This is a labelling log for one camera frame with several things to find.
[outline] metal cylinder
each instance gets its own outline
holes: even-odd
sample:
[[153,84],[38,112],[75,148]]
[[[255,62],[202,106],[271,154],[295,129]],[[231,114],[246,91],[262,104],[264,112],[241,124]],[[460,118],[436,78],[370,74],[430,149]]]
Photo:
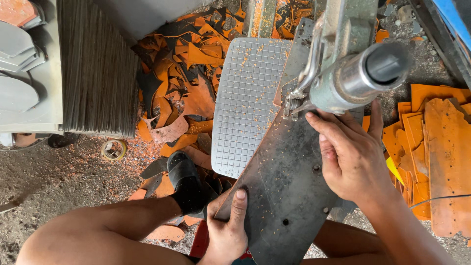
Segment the metal cylinder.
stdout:
[[397,44],[375,44],[347,62],[339,84],[345,95],[367,98],[397,88],[409,70],[406,51]]
[[[409,72],[406,51],[404,55],[392,53],[390,46],[384,45],[375,44],[361,54],[340,58],[324,69],[311,85],[309,99],[312,105],[340,115],[348,109],[364,106],[380,93],[403,84]],[[406,59],[391,59],[398,55]]]

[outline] dark metal plate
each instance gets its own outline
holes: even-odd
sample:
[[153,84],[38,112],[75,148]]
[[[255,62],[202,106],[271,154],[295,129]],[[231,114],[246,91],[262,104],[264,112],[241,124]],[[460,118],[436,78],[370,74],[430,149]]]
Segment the dark metal plate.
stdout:
[[338,196],[322,176],[319,133],[300,113],[298,121],[278,112],[265,138],[221,205],[227,221],[235,191],[248,192],[245,231],[258,265],[299,264]]

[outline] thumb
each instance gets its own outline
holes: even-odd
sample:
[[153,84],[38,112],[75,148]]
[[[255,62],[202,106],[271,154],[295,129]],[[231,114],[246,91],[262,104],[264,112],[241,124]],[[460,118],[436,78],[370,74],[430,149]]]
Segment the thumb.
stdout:
[[233,228],[244,229],[245,212],[247,211],[247,192],[239,189],[232,199],[231,217],[228,225]]

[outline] gray rubber sheet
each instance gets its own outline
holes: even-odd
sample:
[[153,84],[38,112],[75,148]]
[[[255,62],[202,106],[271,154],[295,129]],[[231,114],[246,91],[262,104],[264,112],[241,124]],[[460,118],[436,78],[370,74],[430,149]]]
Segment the gray rubber sheet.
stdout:
[[229,46],[212,132],[215,172],[238,178],[274,120],[273,105],[291,41],[237,38]]

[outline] leg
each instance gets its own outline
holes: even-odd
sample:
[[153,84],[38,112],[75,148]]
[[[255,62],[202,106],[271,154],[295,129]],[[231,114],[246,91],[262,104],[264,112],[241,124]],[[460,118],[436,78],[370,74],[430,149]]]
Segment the leg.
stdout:
[[171,249],[138,242],[180,215],[171,197],[74,210],[38,229],[17,264],[194,264]]
[[320,264],[392,264],[381,240],[356,227],[327,220],[314,244],[328,258],[304,260],[304,265]]

